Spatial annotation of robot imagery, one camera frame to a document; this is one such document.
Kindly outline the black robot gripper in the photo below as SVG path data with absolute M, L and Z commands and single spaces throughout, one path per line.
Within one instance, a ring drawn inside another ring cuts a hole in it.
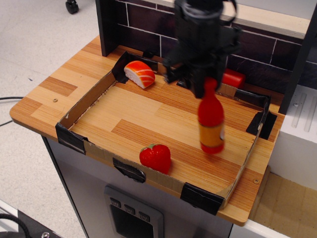
M 204 96 L 206 77 L 217 81 L 218 90 L 226 70 L 227 57 L 241 48 L 242 30 L 230 24 L 210 12 L 199 15 L 177 12 L 177 44 L 163 60 L 166 81 L 182 81 L 197 99 Z

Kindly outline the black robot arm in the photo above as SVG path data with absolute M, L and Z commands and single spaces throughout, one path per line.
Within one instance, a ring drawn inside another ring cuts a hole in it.
M 174 3 L 177 44 L 163 60 L 168 83 L 182 82 L 196 98 L 205 94 L 206 77 L 222 82 L 227 57 L 241 48 L 242 30 L 222 20 L 221 0 L 177 0 Z

